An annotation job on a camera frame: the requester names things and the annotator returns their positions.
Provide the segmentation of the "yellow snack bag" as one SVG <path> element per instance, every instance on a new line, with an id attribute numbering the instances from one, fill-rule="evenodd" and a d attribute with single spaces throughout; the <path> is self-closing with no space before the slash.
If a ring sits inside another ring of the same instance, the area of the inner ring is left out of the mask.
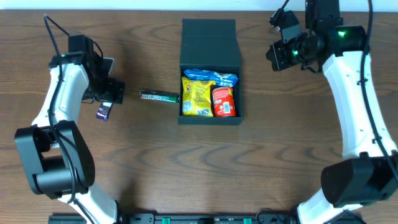
<path id="1" fill-rule="evenodd" d="M 213 117 L 211 88 L 215 81 L 191 80 L 182 77 L 182 114 L 184 116 Z"/>

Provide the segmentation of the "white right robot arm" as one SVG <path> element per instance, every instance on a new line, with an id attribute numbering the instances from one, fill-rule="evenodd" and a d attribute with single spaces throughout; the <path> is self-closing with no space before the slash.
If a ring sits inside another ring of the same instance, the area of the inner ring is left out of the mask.
<path id="1" fill-rule="evenodd" d="M 310 70 L 318 64 L 332 90 L 343 141 L 343 160 L 322 170 L 320 190 L 285 222 L 361 222 L 356 209 L 387 200 L 397 190 L 397 146 L 373 85 L 372 27 L 346 25 L 338 1 L 307 1 L 304 27 L 284 7 L 269 22 L 281 34 L 266 54 L 272 69 Z"/>

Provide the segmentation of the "purple chocolate bar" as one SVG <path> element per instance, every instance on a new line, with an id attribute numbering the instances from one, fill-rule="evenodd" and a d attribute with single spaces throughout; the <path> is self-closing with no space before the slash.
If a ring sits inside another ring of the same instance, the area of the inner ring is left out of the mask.
<path id="1" fill-rule="evenodd" d="M 113 107 L 113 103 L 111 102 L 101 102 L 97 113 L 96 113 L 96 118 L 99 120 L 102 120 L 104 122 L 107 122 L 109 119 L 109 115 L 111 112 L 111 108 Z"/>

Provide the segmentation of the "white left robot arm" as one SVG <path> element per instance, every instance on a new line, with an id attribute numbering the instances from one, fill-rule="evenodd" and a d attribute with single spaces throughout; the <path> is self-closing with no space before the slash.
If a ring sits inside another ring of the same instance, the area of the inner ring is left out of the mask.
<path id="1" fill-rule="evenodd" d="M 53 57 L 42 109 L 14 140 L 33 193 L 69 204 L 85 223 L 124 223 L 117 201 L 95 181 L 93 156 L 77 126 L 90 84 L 84 62 L 83 52 Z"/>

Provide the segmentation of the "black gift box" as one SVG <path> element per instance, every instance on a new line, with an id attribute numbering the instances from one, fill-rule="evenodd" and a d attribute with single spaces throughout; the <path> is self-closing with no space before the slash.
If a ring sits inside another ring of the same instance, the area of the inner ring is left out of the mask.
<path id="1" fill-rule="evenodd" d="M 235 117 L 184 116 L 183 105 L 179 105 L 178 124 L 232 125 L 243 120 L 241 94 L 241 55 L 236 38 L 234 19 L 183 19 L 180 48 L 180 76 L 187 69 L 210 70 L 232 73 L 238 76 L 233 87 Z"/>

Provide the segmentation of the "green candy bar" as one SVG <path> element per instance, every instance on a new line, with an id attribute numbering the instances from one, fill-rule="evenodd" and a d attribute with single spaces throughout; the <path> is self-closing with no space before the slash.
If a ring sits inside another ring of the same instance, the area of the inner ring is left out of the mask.
<path id="1" fill-rule="evenodd" d="M 141 90 L 141 100 L 161 101 L 165 103 L 180 103 L 180 95 L 178 93 L 169 93 L 157 90 Z"/>

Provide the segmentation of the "blue Oreo cookie pack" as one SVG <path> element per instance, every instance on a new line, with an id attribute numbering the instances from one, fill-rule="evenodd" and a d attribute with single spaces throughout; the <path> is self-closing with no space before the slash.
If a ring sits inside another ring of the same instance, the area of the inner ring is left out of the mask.
<path id="1" fill-rule="evenodd" d="M 220 73 L 209 70 L 187 69 L 184 71 L 187 78 L 199 81 L 214 81 L 218 86 L 234 87 L 238 76 L 233 73 Z"/>

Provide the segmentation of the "red soda can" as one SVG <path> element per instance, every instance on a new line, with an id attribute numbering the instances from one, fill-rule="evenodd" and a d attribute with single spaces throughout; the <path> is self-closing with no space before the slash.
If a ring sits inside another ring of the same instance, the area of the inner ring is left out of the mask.
<path id="1" fill-rule="evenodd" d="M 216 117 L 235 117 L 233 89 L 231 87 L 218 87 L 212 91 L 213 108 Z"/>

